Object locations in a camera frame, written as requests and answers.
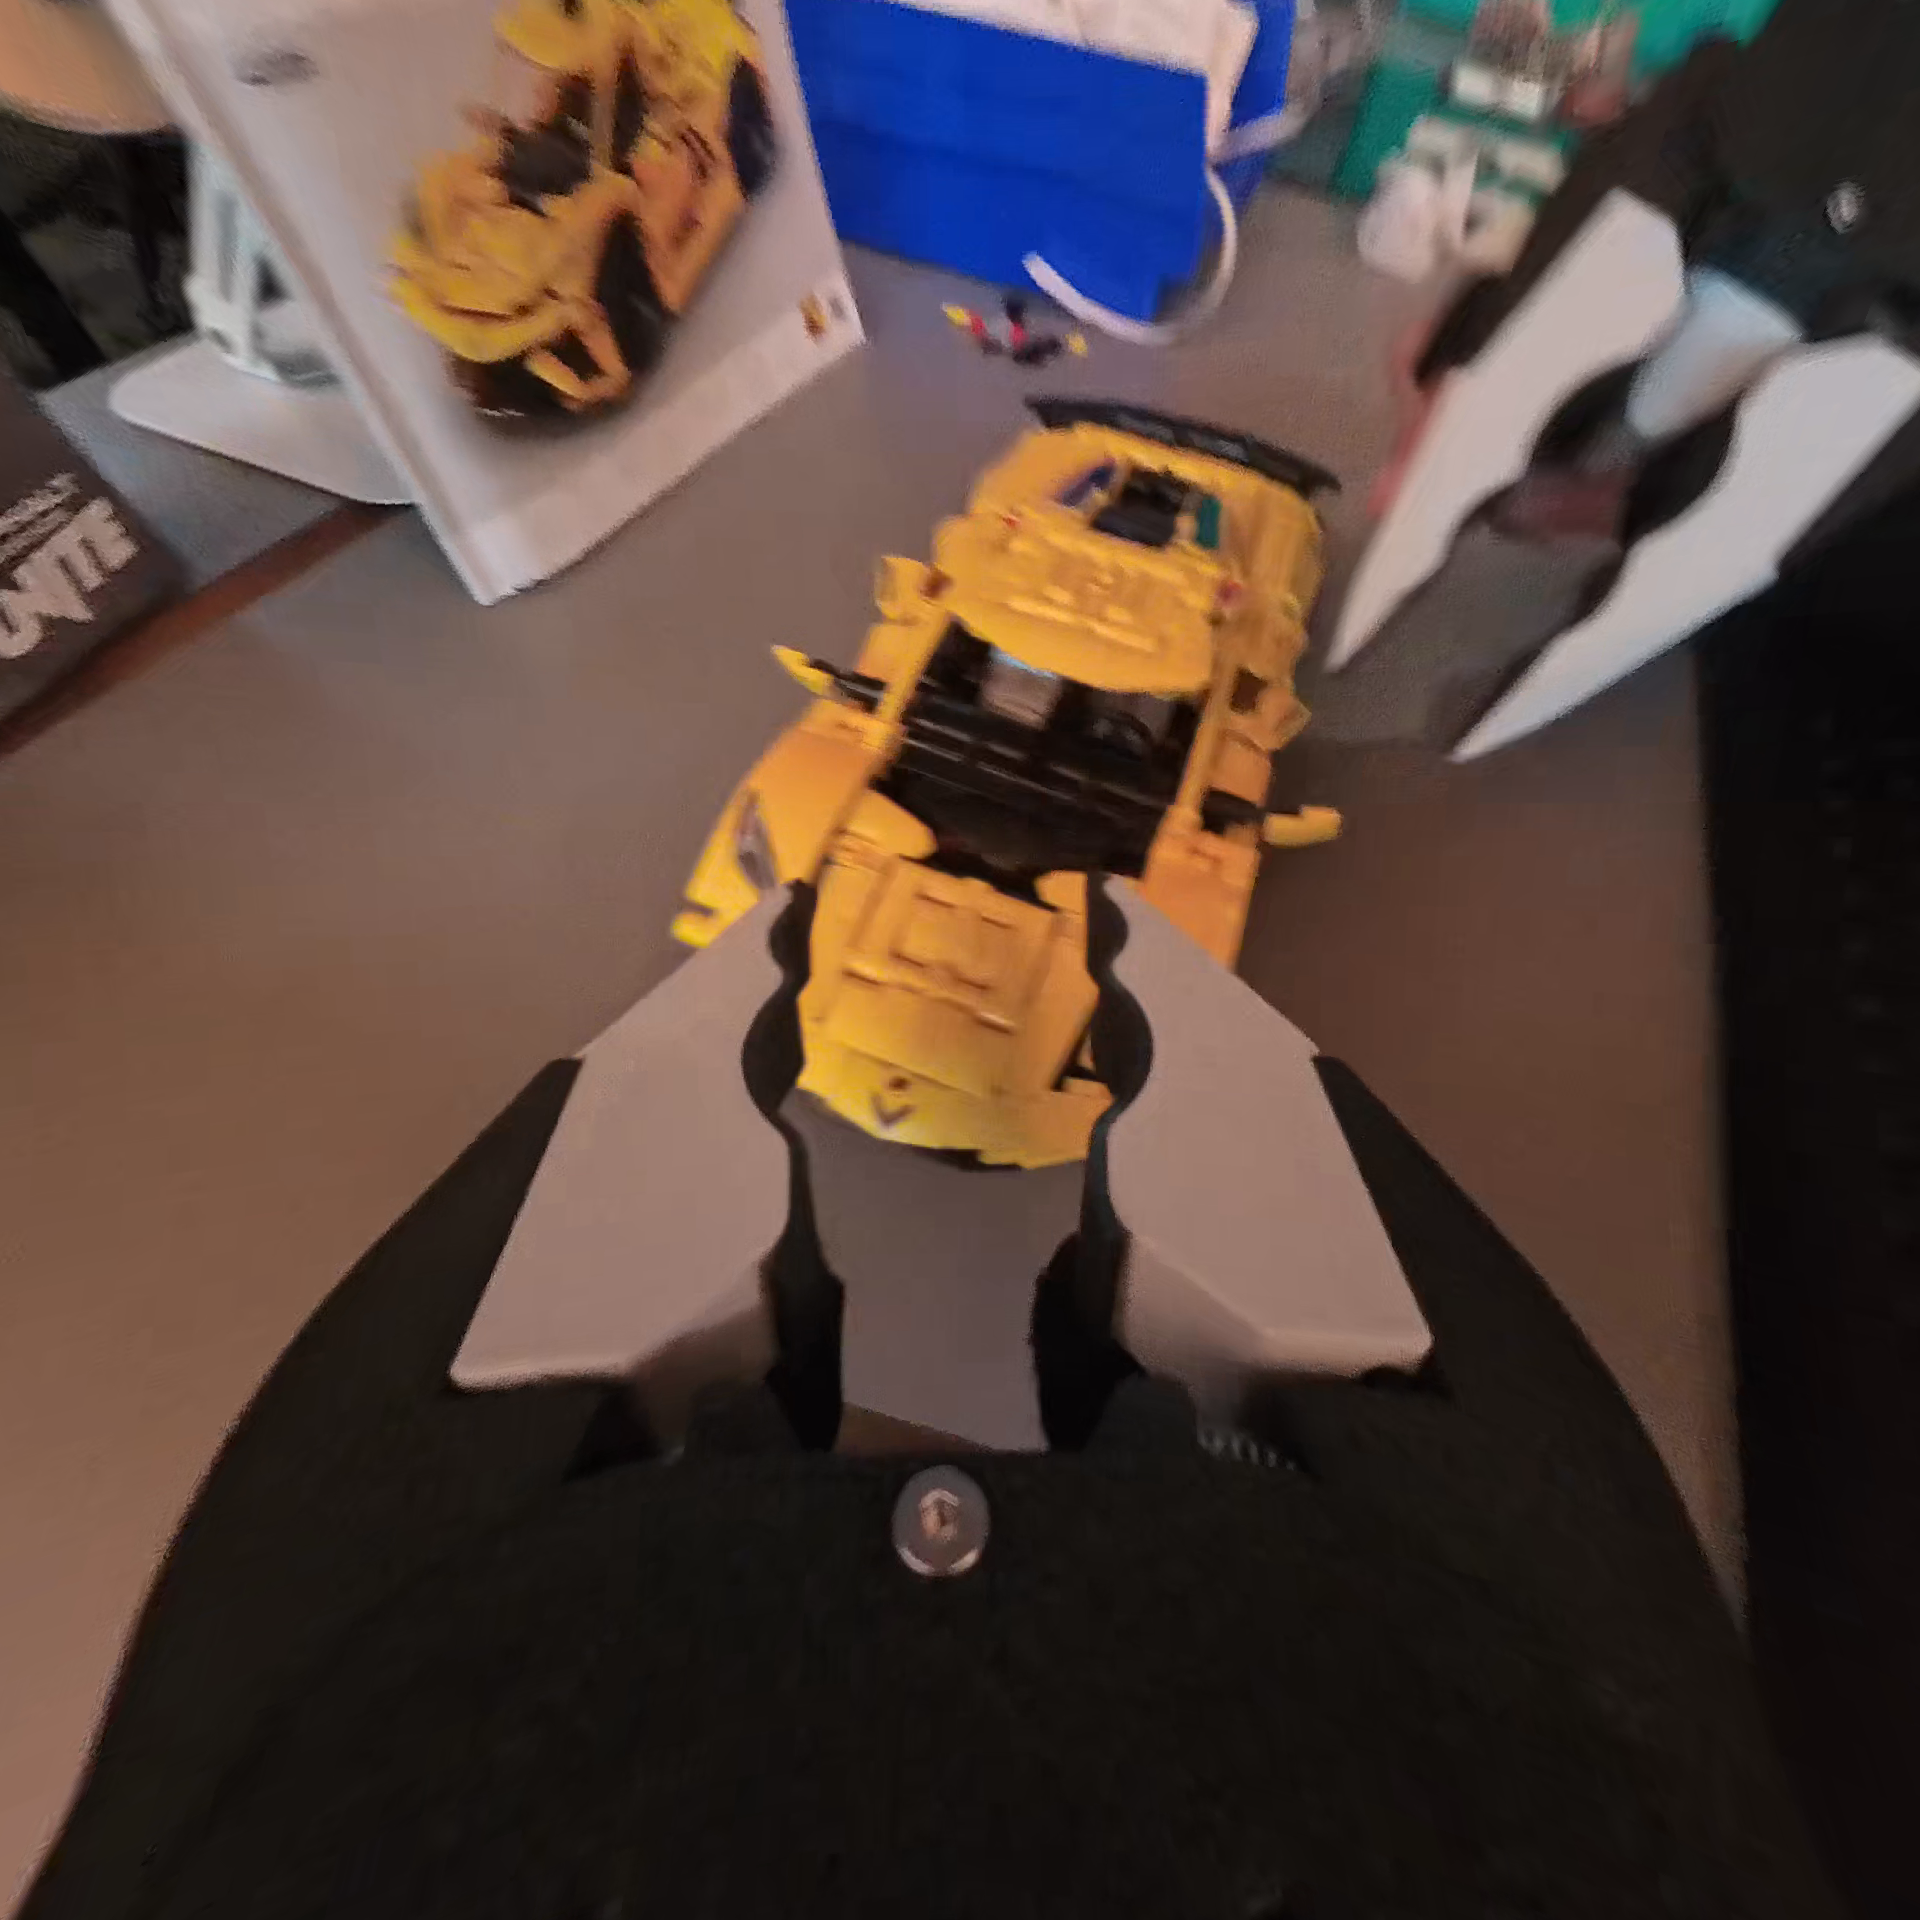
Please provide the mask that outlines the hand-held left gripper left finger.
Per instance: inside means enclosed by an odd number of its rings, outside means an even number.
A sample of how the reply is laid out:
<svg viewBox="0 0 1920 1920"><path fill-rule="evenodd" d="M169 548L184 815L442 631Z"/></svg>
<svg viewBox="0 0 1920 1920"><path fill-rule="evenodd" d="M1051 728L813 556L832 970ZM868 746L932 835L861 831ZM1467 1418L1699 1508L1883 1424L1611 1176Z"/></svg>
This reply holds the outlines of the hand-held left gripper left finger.
<svg viewBox="0 0 1920 1920"><path fill-rule="evenodd" d="M816 903L775 888L584 1047L452 1386L613 1384L666 1447L706 1396L763 1387L835 1447L847 1288L785 1116Z"/></svg>

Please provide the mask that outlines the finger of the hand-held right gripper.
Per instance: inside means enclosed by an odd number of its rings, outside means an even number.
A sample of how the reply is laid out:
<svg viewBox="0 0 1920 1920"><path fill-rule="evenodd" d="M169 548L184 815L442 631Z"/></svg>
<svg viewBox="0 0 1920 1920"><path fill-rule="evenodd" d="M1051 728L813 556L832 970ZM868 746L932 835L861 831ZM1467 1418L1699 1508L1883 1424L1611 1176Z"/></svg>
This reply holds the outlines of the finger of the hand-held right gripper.
<svg viewBox="0 0 1920 1920"><path fill-rule="evenodd" d="M1547 640L1452 747L1501 753L1772 587L1815 522L1915 413L1915 356L1879 333L1799 345L1739 399L1706 492L1627 547L1597 605Z"/></svg>
<svg viewBox="0 0 1920 1920"><path fill-rule="evenodd" d="M1474 359L1442 379L1349 580L1328 673L1352 666L1441 571L1477 509L1523 481L1571 399L1661 344L1685 275L1674 219L1609 193Z"/></svg>

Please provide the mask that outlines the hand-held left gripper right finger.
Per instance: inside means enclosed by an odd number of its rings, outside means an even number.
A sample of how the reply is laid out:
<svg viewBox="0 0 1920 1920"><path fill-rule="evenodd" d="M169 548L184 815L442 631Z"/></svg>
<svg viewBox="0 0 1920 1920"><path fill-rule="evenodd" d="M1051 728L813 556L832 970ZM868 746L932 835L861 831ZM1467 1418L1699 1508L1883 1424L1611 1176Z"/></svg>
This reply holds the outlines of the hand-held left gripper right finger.
<svg viewBox="0 0 1920 1920"><path fill-rule="evenodd" d="M1307 1035L1130 881L1088 882L1096 1120L1069 1237L1032 1309L1048 1450L1153 1376L1207 1424L1293 1384L1415 1379L1433 1355Z"/></svg>

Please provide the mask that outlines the yellow toy brick car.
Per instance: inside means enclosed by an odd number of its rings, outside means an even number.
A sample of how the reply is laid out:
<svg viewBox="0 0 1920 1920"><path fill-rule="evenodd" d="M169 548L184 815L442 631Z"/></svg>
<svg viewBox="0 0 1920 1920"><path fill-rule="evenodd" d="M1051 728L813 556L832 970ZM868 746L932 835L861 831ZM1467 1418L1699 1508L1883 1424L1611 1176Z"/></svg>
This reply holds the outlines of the yellow toy brick car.
<svg viewBox="0 0 1920 1920"><path fill-rule="evenodd" d="M816 892L797 1091L884 1143L981 1168L1087 1156L1098 1076L1088 879L1130 881L1225 970L1269 850L1338 839L1269 807L1306 729L1331 469L1131 402L1037 421L883 559L851 667L780 648L804 714L690 868L706 948L767 892Z"/></svg>

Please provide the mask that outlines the grey desk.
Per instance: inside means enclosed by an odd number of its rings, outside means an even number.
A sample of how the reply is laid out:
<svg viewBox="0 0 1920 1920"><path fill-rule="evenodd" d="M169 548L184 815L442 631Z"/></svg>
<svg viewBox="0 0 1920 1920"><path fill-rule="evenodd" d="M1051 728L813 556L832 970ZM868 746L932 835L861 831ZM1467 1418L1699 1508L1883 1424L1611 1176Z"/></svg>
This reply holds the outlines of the grey desk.
<svg viewBox="0 0 1920 1920"><path fill-rule="evenodd" d="M413 515L260 506L108 441L207 568L4 747L2 1852L33 1884L153 1571L307 1316L537 1067L682 959L721 800L1021 423L867 249L868 340L555 583L467 595ZM1465 535L1303 695L1242 972L1349 1064L1573 1312L1745 1613L1691 659L1452 767L1469 684L1591 548Z"/></svg>

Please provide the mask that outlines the teal plastic bin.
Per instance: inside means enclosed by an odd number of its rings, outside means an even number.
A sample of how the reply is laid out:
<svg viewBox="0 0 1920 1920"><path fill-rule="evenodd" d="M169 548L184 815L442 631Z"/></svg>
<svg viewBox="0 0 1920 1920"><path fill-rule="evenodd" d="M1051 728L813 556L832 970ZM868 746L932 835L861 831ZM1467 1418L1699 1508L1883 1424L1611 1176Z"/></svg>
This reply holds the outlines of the teal plastic bin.
<svg viewBox="0 0 1920 1920"><path fill-rule="evenodd" d="M1699 44L1751 42L1776 8L1772 2L1555 2L1544 4L1557 40L1608 35L1626 18L1635 40L1623 84L1640 91L1679 66ZM1336 119L1345 140L1327 193L1338 202L1365 202L1377 186L1378 163L1404 146L1412 127L1441 112L1448 68L1467 51L1481 4L1392 4L1389 23L1360 76L1355 105Z"/></svg>

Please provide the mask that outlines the pile of small loose bricks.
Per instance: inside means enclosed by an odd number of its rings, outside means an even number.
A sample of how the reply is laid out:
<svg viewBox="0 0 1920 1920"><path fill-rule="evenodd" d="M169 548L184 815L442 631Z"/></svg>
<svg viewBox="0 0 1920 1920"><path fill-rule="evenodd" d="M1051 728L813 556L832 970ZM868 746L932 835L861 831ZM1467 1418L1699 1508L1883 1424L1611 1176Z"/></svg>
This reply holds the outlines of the pile of small loose bricks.
<svg viewBox="0 0 1920 1920"><path fill-rule="evenodd" d="M944 305L946 324L986 354L1018 369L1048 369L1061 359L1087 359L1088 336L1069 327L1059 332L1035 323L1032 303L1009 296L995 312L975 305Z"/></svg>

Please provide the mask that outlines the person's black fleece-lined jacket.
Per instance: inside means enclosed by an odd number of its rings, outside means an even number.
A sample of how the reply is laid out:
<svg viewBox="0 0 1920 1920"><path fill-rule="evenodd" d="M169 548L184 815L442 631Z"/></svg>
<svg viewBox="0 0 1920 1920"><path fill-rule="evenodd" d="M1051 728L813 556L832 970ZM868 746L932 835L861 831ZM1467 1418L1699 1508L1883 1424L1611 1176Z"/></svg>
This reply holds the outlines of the person's black fleece-lined jacket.
<svg viewBox="0 0 1920 1920"><path fill-rule="evenodd" d="M1919 517L1697 648L1746 1633L1851 1915L1919 1915Z"/></svg>

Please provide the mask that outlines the blue plastic bin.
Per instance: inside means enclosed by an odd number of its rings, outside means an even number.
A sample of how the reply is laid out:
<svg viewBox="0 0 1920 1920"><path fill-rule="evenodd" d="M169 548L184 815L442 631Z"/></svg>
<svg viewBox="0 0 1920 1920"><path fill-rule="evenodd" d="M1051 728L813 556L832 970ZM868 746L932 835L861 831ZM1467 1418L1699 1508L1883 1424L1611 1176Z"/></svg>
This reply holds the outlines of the blue plastic bin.
<svg viewBox="0 0 1920 1920"><path fill-rule="evenodd" d="M787 4L840 239L1037 296L1021 244L1081 204L1064 152L1076 35L981 8Z"/></svg>

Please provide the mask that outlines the white car instruction booklet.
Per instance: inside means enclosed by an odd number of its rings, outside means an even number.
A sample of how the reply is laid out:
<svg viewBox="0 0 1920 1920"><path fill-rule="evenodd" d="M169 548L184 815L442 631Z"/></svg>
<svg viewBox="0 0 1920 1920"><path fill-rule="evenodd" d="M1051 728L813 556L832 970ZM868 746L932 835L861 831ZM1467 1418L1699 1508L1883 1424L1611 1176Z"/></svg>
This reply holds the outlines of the white car instruction booklet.
<svg viewBox="0 0 1920 1920"><path fill-rule="evenodd" d="M787 4L109 4L471 597L865 345Z"/></svg>

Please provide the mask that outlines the dark car set box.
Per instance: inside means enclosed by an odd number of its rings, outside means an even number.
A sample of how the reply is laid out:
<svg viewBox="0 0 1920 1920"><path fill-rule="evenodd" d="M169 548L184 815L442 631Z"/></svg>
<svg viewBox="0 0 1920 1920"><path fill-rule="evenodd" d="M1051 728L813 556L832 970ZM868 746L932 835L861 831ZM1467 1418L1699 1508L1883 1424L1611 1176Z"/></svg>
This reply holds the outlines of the dark car set box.
<svg viewBox="0 0 1920 1920"><path fill-rule="evenodd" d="M175 548L2 372L2 720L185 587Z"/></svg>

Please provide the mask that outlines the white monitor stand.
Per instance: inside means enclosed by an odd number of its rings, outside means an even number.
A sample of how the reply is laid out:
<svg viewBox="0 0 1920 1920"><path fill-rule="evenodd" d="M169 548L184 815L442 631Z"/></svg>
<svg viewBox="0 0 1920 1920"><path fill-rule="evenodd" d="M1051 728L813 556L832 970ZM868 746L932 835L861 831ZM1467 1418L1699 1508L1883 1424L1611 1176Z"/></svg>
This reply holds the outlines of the white monitor stand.
<svg viewBox="0 0 1920 1920"><path fill-rule="evenodd" d="M113 412L169 441L370 507L413 506L224 160L188 145L193 332L116 377Z"/></svg>

